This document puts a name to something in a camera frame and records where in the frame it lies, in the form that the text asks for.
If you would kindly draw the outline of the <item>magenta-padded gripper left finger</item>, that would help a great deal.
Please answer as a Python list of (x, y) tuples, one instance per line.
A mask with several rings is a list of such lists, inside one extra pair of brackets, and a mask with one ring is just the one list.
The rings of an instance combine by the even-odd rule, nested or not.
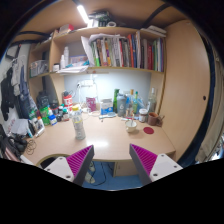
[(93, 156), (94, 146), (90, 145), (68, 157), (58, 157), (45, 171), (81, 186)]

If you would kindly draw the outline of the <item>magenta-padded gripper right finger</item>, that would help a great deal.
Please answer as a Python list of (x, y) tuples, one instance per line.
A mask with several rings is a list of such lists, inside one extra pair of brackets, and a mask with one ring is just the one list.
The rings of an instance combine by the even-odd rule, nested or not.
[(166, 154), (156, 155), (140, 146), (131, 144), (129, 154), (136, 166), (143, 186), (182, 169)]

